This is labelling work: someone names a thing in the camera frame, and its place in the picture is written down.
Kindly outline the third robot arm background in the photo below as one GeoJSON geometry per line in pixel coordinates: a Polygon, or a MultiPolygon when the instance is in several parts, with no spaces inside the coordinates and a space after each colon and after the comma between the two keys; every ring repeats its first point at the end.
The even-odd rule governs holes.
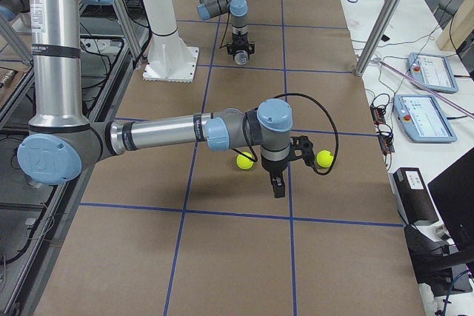
{"type": "Polygon", "coordinates": [[[20,14],[30,12],[30,0],[1,0],[1,15],[6,21],[12,21],[20,14]]]}

